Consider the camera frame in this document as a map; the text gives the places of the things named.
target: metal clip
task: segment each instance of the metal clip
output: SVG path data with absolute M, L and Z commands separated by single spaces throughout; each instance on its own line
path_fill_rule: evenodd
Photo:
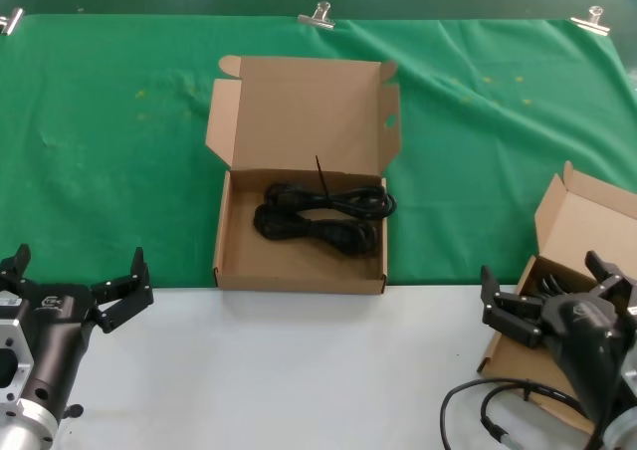
M 598 5 L 593 5 L 590 9 L 588 9 L 588 12 L 590 12 L 588 20 L 576 19 L 574 17 L 571 17 L 570 20 L 577 24 L 577 27 L 581 27 L 582 29 L 588 30 L 589 32 L 597 35 L 603 35 L 604 37 L 607 36 L 610 29 L 599 25 L 599 19 L 601 18 L 601 14 L 604 13 L 604 9 Z
M 315 27 L 322 27 L 324 29 L 331 30 L 334 28 L 334 22 L 332 20 L 329 20 L 327 17 L 329 7 L 329 2 L 325 2 L 324 0 L 318 2 L 315 14 L 311 17 L 308 17 L 307 15 L 300 15 L 299 22 L 301 22 L 302 24 L 314 25 Z
M 18 25 L 20 18 L 24 15 L 24 9 L 15 8 L 9 17 L 0 17 L 0 26 L 2 27 L 2 35 L 11 35 Z

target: black wire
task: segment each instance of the black wire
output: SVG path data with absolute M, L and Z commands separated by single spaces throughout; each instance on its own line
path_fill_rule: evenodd
M 570 287 L 555 274 L 547 274 L 537 282 L 537 294 L 541 299 L 571 294 Z
M 617 387 L 619 386 L 621 379 L 622 379 L 621 372 L 617 371 L 617 376 L 615 377 L 615 380 L 611 387 L 611 391 L 608 394 L 608 404 L 606 405 L 606 408 L 604 409 L 604 412 L 602 413 L 597 423 L 595 423 L 595 427 L 593 428 L 593 433 L 590 434 L 590 438 L 588 439 L 588 443 L 584 447 L 584 450 L 597 450 L 601 447 L 602 432 L 606 428 L 606 423 L 607 423 L 608 417 L 610 416 L 610 412 L 613 406 L 613 398 L 617 394 Z
M 545 293 L 532 292 L 529 293 L 529 296 L 531 296 L 532 298 L 540 299 L 543 303 L 545 303 L 548 299 L 548 295 L 546 295 Z
M 581 415 L 586 416 L 584 415 L 581 405 L 579 404 L 579 402 L 577 402 L 577 400 L 548 385 L 544 385 L 538 382 L 533 382 L 532 380 L 523 380 L 520 378 L 506 378 L 506 377 L 479 378 L 476 380 L 472 380 L 470 382 L 463 383 L 462 385 L 458 385 L 457 387 L 451 389 L 445 396 L 444 400 L 442 401 L 442 405 L 440 406 L 440 437 L 442 439 L 442 444 L 445 450 L 452 450 L 451 445 L 449 445 L 449 440 L 447 439 L 447 426 L 445 421 L 447 405 L 449 405 L 449 401 L 451 400 L 451 397 L 453 397 L 456 393 L 461 392 L 467 388 L 475 387 L 476 385 L 482 385 L 483 383 L 506 384 L 506 385 L 501 385 L 499 387 L 496 387 L 491 392 L 489 392 L 487 396 L 485 396 L 485 398 L 483 399 L 480 413 L 481 413 L 481 421 L 483 425 L 485 426 L 487 426 L 485 424 L 485 421 L 487 422 L 487 424 L 489 423 L 493 424 L 493 422 L 489 420 L 489 417 L 487 417 L 487 405 L 489 404 L 489 401 L 498 393 L 505 390 L 515 389 L 515 388 L 525 389 L 533 393 L 538 393 L 540 395 L 545 395 L 549 398 L 553 398 L 573 408 L 575 411 L 579 412 Z M 598 422 L 597 426 L 595 427 L 597 434 L 593 432 L 593 435 L 591 435 L 584 450 L 593 450 L 597 448 L 594 445 L 597 445 L 597 442 L 599 440 L 599 435 L 601 434 L 603 423 L 604 423 L 603 421 Z M 505 430 L 503 430 L 501 427 L 497 427 L 497 428 L 502 430 L 502 433 L 508 433 Z
M 396 210 L 396 200 L 383 186 L 361 186 L 343 193 L 321 194 L 296 184 L 275 183 L 266 190 L 265 203 L 289 213 L 335 209 L 352 218 L 368 221 L 380 221 Z
M 267 239 L 281 241 L 313 237 L 332 245 L 347 256 L 367 254 L 376 247 L 376 229 L 357 219 L 313 221 L 296 213 L 281 212 L 262 204 L 255 211 L 254 225 Z
M 383 186 L 361 186 L 331 194 L 319 174 L 323 194 L 289 183 L 275 183 L 255 210 L 254 226 L 267 239 L 301 237 L 321 239 L 347 256 L 370 253 L 378 242 L 376 228 L 367 221 L 380 221 L 396 210 L 396 200 Z M 313 221 L 299 213 L 310 209 L 335 209 L 354 219 Z

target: wrinkled green fabric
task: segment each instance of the wrinkled green fabric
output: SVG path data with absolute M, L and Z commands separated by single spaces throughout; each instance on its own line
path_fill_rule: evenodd
M 566 21 L 32 16 L 0 38 L 0 256 L 28 275 L 209 286 L 224 164 L 204 137 L 227 54 L 394 60 L 403 150 L 386 172 L 392 284 L 514 281 L 570 159 L 637 190 L 635 94 L 607 38 Z

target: cable connector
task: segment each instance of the cable connector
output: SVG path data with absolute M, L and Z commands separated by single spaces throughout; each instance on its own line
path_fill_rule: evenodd
M 510 448 L 511 450 L 525 450 L 525 447 L 522 445 L 522 443 L 520 443 L 508 433 L 505 433 L 502 436 L 500 443 L 502 443 L 505 447 Z
M 496 425 L 491 421 L 491 418 L 484 417 L 480 419 L 480 423 L 482 423 L 485 430 L 489 432 L 489 435 L 494 437 L 496 441 L 503 443 L 502 439 L 505 435 L 508 435 L 507 430 L 502 428 L 500 425 Z

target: cardboard box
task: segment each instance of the cardboard box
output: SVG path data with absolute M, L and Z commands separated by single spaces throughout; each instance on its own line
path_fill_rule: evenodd
M 576 171 L 570 162 L 556 175 L 535 212 L 539 254 L 532 257 L 516 292 L 525 295 L 548 273 L 556 273 L 575 292 L 595 281 L 584 257 L 590 250 L 637 277 L 637 195 Z M 501 334 L 492 339 L 478 372 L 486 377 L 528 378 L 576 396 L 544 347 L 527 348 Z M 593 425 L 565 405 L 531 395 L 564 422 L 591 432 Z
M 377 254 L 350 258 L 316 239 L 269 241 L 253 218 L 275 182 L 320 192 L 317 157 L 330 192 L 384 184 L 381 173 L 400 150 L 400 93 L 387 84 L 395 64 L 227 56 L 219 67 L 232 77 L 214 83 L 206 135 L 230 166 L 215 250 L 219 288 L 381 294 L 386 220 L 377 224 Z

